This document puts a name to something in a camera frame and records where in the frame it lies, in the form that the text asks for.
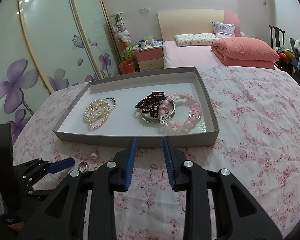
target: crystal charm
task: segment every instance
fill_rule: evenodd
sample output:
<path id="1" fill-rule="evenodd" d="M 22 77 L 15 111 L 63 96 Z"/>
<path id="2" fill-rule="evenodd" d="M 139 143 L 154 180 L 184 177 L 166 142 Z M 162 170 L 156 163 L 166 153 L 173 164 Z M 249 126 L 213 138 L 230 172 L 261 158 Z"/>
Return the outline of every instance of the crystal charm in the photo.
<path id="1" fill-rule="evenodd" d="M 172 96 L 173 101 L 177 101 L 180 98 L 179 93 L 177 93 L 177 92 L 172 92 L 171 96 Z"/>

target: pink bead bracelet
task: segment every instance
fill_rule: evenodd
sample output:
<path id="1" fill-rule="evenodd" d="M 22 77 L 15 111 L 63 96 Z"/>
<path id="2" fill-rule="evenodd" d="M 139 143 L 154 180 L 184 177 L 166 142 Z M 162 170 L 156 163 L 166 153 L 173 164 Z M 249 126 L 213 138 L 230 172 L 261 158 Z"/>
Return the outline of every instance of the pink bead bracelet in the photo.
<path id="1" fill-rule="evenodd" d="M 159 116 L 164 116 L 167 111 L 168 111 L 168 104 L 173 100 L 173 98 L 178 95 L 177 97 L 180 97 L 181 99 L 186 99 L 187 101 L 185 102 L 186 106 L 190 107 L 190 112 L 189 112 L 189 118 L 187 121 L 183 122 L 175 122 L 172 119 L 164 119 L 162 123 L 168 125 L 170 128 L 177 128 L 177 130 L 181 131 L 183 129 L 193 129 L 195 125 L 199 122 L 202 116 L 202 111 L 200 108 L 200 105 L 197 101 L 196 98 L 193 98 L 190 94 L 185 94 L 185 93 L 173 93 L 171 96 L 167 96 L 166 99 L 162 102 L 162 104 L 159 107 Z"/>

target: silver bracelet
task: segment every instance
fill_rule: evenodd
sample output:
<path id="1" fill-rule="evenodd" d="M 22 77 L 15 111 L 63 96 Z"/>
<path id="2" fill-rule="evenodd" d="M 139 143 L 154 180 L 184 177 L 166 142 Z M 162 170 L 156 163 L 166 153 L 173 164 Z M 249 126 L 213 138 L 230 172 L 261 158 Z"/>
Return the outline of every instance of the silver bracelet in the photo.
<path id="1" fill-rule="evenodd" d="M 156 98 L 158 98 L 159 100 L 165 100 L 166 97 L 165 96 L 156 96 Z M 176 113 L 176 105 L 173 101 L 170 102 L 170 104 L 172 105 L 173 109 L 172 111 L 168 114 L 168 116 L 170 118 L 172 118 L 174 116 L 174 114 Z M 142 112 L 142 110 L 140 109 L 141 112 L 141 116 L 144 120 L 146 120 L 147 122 L 154 122 L 154 123 L 160 123 L 160 118 L 155 118 L 155 117 L 151 117 L 149 115 L 146 115 Z"/>

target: jewelry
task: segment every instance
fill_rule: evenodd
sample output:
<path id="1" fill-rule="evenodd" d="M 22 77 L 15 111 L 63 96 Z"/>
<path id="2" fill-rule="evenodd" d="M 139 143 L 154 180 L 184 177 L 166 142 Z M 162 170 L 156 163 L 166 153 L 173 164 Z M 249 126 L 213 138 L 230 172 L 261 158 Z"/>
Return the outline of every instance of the jewelry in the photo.
<path id="1" fill-rule="evenodd" d="M 169 116 L 169 118 L 172 118 L 174 116 L 175 112 L 176 112 L 176 105 L 172 100 L 169 102 L 166 98 L 167 97 L 165 97 L 165 96 L 155 96 L 155 100 L 158 100 L 159 102 L 153 103 L 153 105 L 151 107 L 156 106 L 158 113 L 161 110 L 163 110 L 162 113 L 165 113 L 165 114 L 167 114 L 167 116 Z M 170 111 L 169 108 L 168 108 L 169 104 L 172 105 L 172 111 Z M 142 110 L 141 110 L 141 116 L 147 122 L 160 122 L 159 118 L 148 116 Z"/>
<path id="2" fill-rule="evenodd" d="M 166 100 L 171 102 L 173 98 L 176 98 L 176 92 L 173 92 L 173 96 L 167 96 Z M 166 114 L 164 110 L 164 106 L 160 106 L 159 115 L 160 115 L 160 123 L 168 125 L 170 128 L 177 128 L 177 130 L 181 131 L 183 129 L 193 129 L 195 125 L 199 122 L 202 117 L 202 110 L 200 108 L 199 103 L 197 102 L 196 98 L 193 98 L 190 94 L 179 93 L 178 97 L 181 99 L 186 99 L 187 101 L 184 102 L 186 106 L 190 107 L 189 117 L 188 120 L 183 122 L 175 122 L 171 119 L 171 117 Z"/>
<path id="3" fill-rule="evenodd" d="M 140 108 L 141 112 L 149 113 L 151 117 L 158 118 L 159 117 L 159 105 L 160 100 L 157 96 L 163 96 L 164 92 L 152 92 L 146 98 L 142 99 L 136 105 L 136 109 Z"/>
<path id="4" fill-rule="evenodd" d="M 106 100 L 110 100 L 113 102 L 113 107 L 110 109 L 110 106 L 108 103 L 106 103 Z M 105 99 L 98 99 L 91 102 L 91 104 L 88 105 L 86 110 L 83 113 L 83 119 L 89 123 L 89 126 L 92 130 L 99 129 L 101 126 L 105 124 L 107 121 L 109 114 L 113 111 L 115 107 L 116 101 L 114 98 L 105 98 Z M 95 122 L 99 118 L 102 118 L 100 124 L 97 126 L 93 126 L 91 123 Z"/>
<path id="5" fill-rule="evenodd" d="M 87 167 L 88 167 L 88 165 L 86 162 L 80 162 L 78 165 L 78 170 L 81 172 L 85 172 Z"/>

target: cup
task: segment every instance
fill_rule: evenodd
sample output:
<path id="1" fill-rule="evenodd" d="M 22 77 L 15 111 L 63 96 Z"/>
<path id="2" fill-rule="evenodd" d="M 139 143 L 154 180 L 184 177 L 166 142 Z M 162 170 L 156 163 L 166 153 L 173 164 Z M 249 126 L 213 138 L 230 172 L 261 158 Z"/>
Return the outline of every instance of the cup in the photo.
<path id="1" fill-rule="evenodd" d="M 140 41 L 140 46 L 142 49 L 146 47 L 147 42 L 145 40 Z"/>

